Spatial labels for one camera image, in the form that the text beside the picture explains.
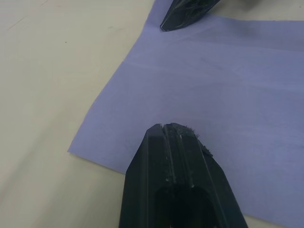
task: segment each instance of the black plastic part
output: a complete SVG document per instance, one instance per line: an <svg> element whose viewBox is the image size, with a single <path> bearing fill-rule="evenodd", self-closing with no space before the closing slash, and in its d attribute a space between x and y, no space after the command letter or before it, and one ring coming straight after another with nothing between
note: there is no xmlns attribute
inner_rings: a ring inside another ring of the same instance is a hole
<svg viewBox="0 0 304 228"><path fill-rule="evenodd" d="M223 170L176 123L147 130L123 193L119 228L247 228Z"/></svg>
<svg viewBox="0 0 304 228"><path fill-rule="evenodd" d="M173 0L164 20L163 31L181 29L201 19L219 0Z"/></svg>

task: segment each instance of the black plastic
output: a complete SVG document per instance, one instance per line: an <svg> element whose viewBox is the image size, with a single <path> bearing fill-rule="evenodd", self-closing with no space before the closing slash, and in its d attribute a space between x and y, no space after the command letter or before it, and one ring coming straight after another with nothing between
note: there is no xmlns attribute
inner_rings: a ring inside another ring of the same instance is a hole
<svg viewBox="0 0 304 228"><path fill-rule="evenodd" d="M173 0L164 20L163 31L181 29L201 19L219 0Z"/></svg>
<svg viewBox="0 0 304 228"><path fill-rule="evenodd" d="M123 193L119 228L247 228L223 170L176 123L147 130Z"/></svg>

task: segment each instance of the beige table surface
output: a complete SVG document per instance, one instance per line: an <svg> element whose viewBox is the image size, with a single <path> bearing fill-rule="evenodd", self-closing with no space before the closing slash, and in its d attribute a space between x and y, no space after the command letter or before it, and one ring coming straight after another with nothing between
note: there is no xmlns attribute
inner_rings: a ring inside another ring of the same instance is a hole
<svg viewBox="0 0 304 228"><path fill-rule="evenodd" d="M213 11L304 20L303 0L250 2L222 0ZM0 1L0 228L118 227L124 176L67 149L152 3Z"/></svg>

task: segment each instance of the white table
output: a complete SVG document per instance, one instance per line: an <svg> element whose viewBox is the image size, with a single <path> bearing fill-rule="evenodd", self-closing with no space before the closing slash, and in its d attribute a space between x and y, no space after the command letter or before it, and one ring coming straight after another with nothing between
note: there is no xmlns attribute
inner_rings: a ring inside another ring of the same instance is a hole
<svg viewBox="0 0 304 228"><path fill-rule="evenodd" d="M214 13L304 20L302 0L222 0ZM116 228L124 176L67 153L153 0L0 2L0 227ZM274 228L246 217L250 228Z"/></svg>

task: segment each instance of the purple paper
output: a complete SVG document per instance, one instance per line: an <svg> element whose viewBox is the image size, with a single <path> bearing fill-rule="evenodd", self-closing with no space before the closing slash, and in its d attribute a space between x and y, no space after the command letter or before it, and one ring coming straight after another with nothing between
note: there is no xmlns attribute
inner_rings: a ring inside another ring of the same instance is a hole
<svg viewBox="0 0 304 228"><path fill-rule="evenodd" d="M125 173L155 123L190 126L245 214L304 228L304 22L208 15L172 32L156 0L69 151Z"/></svg>

